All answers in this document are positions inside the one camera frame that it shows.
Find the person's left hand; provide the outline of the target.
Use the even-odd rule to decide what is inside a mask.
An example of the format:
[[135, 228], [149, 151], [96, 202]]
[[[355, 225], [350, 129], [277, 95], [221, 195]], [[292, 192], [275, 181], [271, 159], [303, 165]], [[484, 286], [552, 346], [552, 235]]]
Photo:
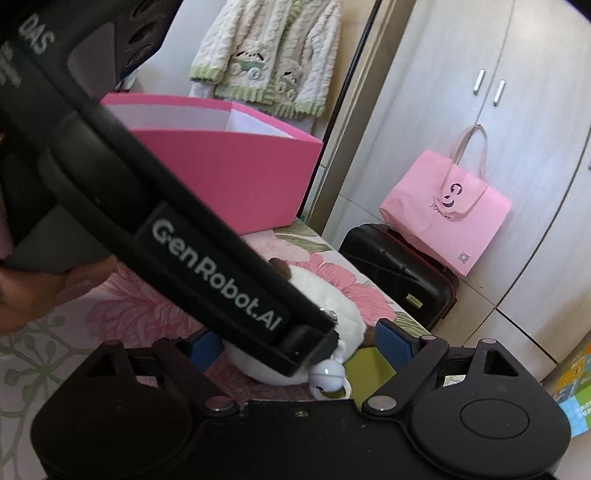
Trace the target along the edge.
[[64, 274], [1, 269], [1, 336], [8, 336], [53, 309], [87, 294], [116, 270], [117, 259], [77, 267]]

